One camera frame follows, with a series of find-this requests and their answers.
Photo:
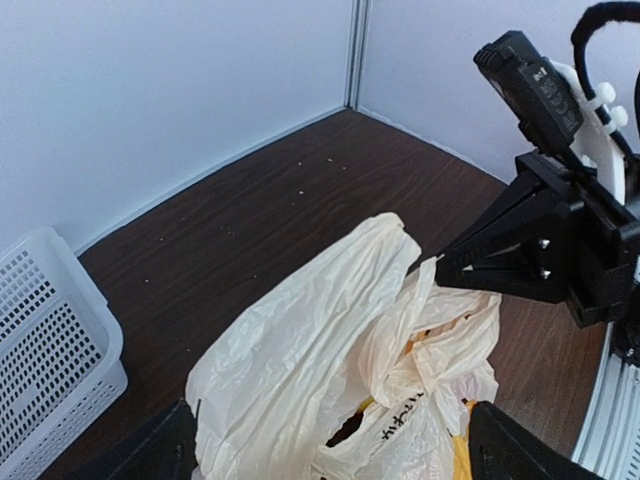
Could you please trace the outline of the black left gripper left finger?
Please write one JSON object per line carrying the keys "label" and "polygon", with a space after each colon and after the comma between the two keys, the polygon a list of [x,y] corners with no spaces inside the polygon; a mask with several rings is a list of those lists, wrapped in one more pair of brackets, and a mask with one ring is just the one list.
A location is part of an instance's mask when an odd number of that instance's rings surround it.
{"label": "black left gripper left finger", "polygon": [[152,418],[95,467],[95,479],[191,479],[196,418],[179,400]]}

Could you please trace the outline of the banana print plastic bag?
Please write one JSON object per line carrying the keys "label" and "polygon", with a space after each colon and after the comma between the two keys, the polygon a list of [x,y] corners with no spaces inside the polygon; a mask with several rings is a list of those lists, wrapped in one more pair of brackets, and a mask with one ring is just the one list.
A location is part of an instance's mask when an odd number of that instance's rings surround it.
{"label": "banana print plastic bag", "polygon": [[191,370],[198,479],[452,479],[495,398],[501,298],[444,288],[401,219],[360,223]]}

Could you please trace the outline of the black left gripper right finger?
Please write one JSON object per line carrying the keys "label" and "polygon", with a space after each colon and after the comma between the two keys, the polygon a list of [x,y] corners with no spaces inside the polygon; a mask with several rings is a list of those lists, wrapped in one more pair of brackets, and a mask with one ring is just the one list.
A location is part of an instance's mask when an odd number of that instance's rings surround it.
{"label": "black left gripper right finger", "polygon": [[494,404],[477,403],[469,424],[474,479],[570,480],[599,476],[562,456]]}

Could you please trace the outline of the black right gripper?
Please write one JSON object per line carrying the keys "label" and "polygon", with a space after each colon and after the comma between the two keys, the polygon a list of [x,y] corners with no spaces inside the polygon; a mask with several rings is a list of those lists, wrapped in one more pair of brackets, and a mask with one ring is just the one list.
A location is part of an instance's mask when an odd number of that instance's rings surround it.
{"label": "black right gripper", "polygon": [[481,216],[440,252],[436,282],[566,303],[581,328],[625,317],[636,288],[639,221],[590,173],[537,152]]}

